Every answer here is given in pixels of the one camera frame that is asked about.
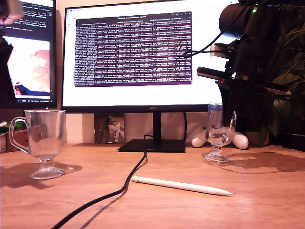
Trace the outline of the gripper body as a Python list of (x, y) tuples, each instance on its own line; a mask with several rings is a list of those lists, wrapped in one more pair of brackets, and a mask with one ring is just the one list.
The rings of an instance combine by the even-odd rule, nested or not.
[(225, 71), (205, 67), (197, 68), (197, 75), (223, 81), (238, 89), (258, 87), (276, 94), (286, 94), (288, 87), (268, 79), (276, 62), (276, 43), (258, 38), (235, 40), (230, 44), (216, 43), (211, 46), (211, 55), (226, 58)]

